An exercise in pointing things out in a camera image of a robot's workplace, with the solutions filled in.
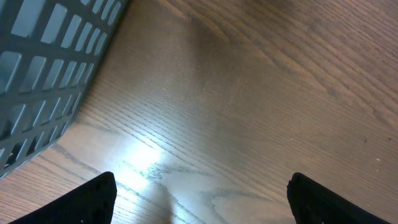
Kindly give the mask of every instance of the laundry basket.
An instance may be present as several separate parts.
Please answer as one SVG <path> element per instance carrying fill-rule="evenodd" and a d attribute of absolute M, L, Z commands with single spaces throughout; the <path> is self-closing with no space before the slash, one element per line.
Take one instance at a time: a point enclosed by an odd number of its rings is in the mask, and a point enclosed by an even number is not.
<path fill-rule="evenodd" d="M 0 0 L 0 177 L 73 121 L 128 0 Z"/>

